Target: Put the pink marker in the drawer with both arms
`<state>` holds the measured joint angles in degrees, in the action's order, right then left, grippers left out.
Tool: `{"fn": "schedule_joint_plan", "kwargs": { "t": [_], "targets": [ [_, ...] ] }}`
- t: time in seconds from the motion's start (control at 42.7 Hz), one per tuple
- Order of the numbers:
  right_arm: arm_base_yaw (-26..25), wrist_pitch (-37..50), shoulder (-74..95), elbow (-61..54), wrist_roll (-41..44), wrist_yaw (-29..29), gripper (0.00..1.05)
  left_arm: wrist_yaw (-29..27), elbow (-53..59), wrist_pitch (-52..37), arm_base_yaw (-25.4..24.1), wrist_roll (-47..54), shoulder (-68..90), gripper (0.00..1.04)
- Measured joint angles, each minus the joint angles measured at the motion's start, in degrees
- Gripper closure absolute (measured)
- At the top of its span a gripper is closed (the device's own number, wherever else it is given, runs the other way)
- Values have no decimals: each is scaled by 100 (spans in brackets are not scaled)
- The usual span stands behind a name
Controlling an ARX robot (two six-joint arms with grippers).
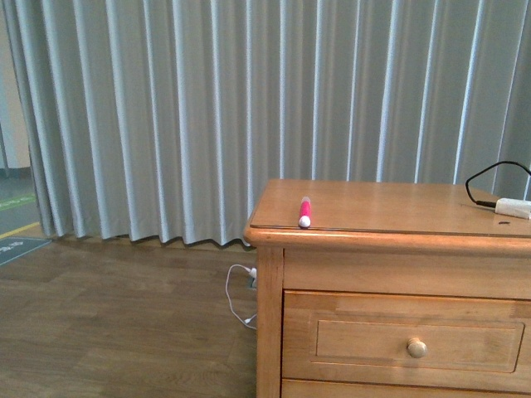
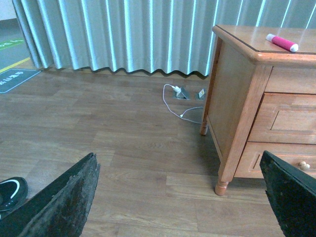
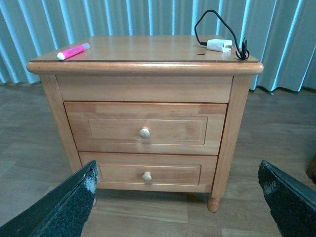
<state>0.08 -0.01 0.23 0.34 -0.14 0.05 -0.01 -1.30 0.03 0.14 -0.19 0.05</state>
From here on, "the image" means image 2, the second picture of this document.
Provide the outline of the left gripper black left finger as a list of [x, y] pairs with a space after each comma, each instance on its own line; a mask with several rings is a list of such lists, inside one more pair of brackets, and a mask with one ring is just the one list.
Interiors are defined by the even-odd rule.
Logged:
[[2, 237], [79, 237], [93, 203], [100, 164], [89, 153], [0, 222]]

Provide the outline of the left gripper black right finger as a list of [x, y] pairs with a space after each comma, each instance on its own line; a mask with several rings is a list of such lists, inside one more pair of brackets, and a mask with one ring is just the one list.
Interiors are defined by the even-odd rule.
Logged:
[[316, 235], [316, 179], [264, 151], [260, 168], [266, 195], [286, 237]]

